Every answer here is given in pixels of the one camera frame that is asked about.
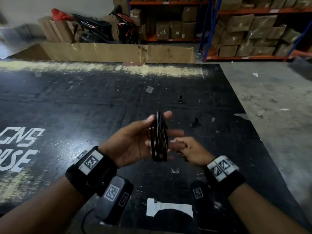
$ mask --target black wrist strap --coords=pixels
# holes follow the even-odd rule
[[[220,191],[226,197],[245,183],[238,167],[224,155],[216,158],[206,167],[205,176],[211,188]]]
[[[111,179],[116,175],[117,166],[107,156],[102,154],[102,158],[96,163],[92,170],[85,175],[79,166],[82,165],[90,157],[90,155],[97,151],[97,146],[91,151],[82,152],[79,155],[78,161],[71,165],[66,171],[66,178],[69,182],[83,194],[85,197],[90,198],[97,193],[102,196]]]

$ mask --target motorcycle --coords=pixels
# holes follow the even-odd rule
[[[77,21],[77,24],[74,25],[73,42],[78,25],[80,25],[83,32],[80,34],[79,42],[138,44],[139,37],[138,32],[135,31],[135,22],[126,14],[121,13],[121,6],[116,6],[109,15],[115,16],[118,21],[120,42],[113,39],[112,25],[109,22],[72,14]]]

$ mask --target black mat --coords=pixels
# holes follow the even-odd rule
[[[172,110],[174,117],[167,122],[170,128],[183,129],[187,136],[195,137],[215,155],[227,155],[240,167],[248,184],[308,227],[252,123],[234,115],[245,111],[220,66],[183,67],[201,68],[203,75],[172,77],[103,70],[42,72],[36,77],[30,71],[1,72],[0,131],[7,127],[25,127],[25,132],[31,128],[45,130],[39,137],[40,130],[34,132],[37,140],[29,147],[17,147],[19,143],[29,143],[31,140],[25,140],[27,137],[18,143],[14,140],[0,144],[0,149],[13,149],[12,153],[23,150],[23,154],[17,155],[17,161],[27,150],[38,150],[20,165],[13,166],[13,161],[10,166],[12,154],[1,164],[13,168],[0,171],[0,213],[63,175],[79,152],[107,140],[120,127],[157,110]],[[145,92],[147,86],[154,87],[151,94]],[[178,104],[180,95],[183,95],[183,104]],[[195,118],[201,127],[190,126]],[[0,140],[15,133],[10,130]],[[118,174],[134,184],[131,200],[120,221],[122,227],[199,232],[194,219],[174,211],[161,211],[158,218],[146,216],[146,204],[148,198],[154,198],[166,203],[194,205],[189,186],[202,179],[200,169],[175,155],[172,162],[139,161],[120,169]],[[92,208],[95,202],[95,198],[91,199],[77,215],[77,227],[86,209]]]

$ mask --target metal shelving rack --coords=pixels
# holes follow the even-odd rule
[[[216,3],[216,7],[213,6],[214,0],[209,0],[207,13],[205,17],[203,34],[199,44],[199,53],[203,55],[203,62],[207,60],[247,60],[247,59],[267,59],[267,60],[287,60],[289,58],[293,58],[295,55],[300,55],[300,51],[295,50],[296,46],[300,42],[300,40],[304,37],[304,35],[308,32],[309,28],[312,26],[312,20],[308,23],[305,30],[302,32],[301,36],[295,41],[294,46],[289,51],[286,57],[280,56],[249,56],[249,57],[217,57],[214,51],[210,50],[211,40],[213,37],[213,33],[216,27],[217,18],[219,15],[242,15],[242,14],[279,14],[279,13],[308,13],[312,12],[312,7],[306,9],[295,9],[295,8],[282,8],[282,9],[263,9],[263,8],[255,8],[255,9],[239,9],[237,11],[220,11],[220,6],[222,0],[218,0]],[[206,50],[203,52],[203,47],[205,45],[205,32],[208,29],[208,22],[210,20],[210,32],[207,40]]]
[[[199,22],[199,16],[201,13],[201,8],[203,4],[208,4],[207,1],[128,1],[128,8],[129,12],[131,10],[131,6],[140,6],[140,5],[197,5],[199,6],[198,8],[198,13],[197,13],[197,18],[196,18],[196,25],[195,25],[195,31],[194,31],[194,38],[193,39],[168,39],[168,40],[158,40],[157,36],[148,36],[147,37],[147,42],[168,42],[168,41],[173,41],[173,42],[193,42],[195,43],[196,41],[200,41],[199,38],[196,38],[197,30],[198,30],[198,22]]]

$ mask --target wristband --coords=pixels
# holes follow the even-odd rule
[[[117,166],[97,146],[89,152],[83,151],[66,171],[66,178],[83,194],[90,198],[97,193],[102,196],[111,179],[116,175]]]
[[[245,182],[236,166],[228,157],[222,155],[213,160],[205,170],[205,176],[212,188],[219,190],[226,197]]]

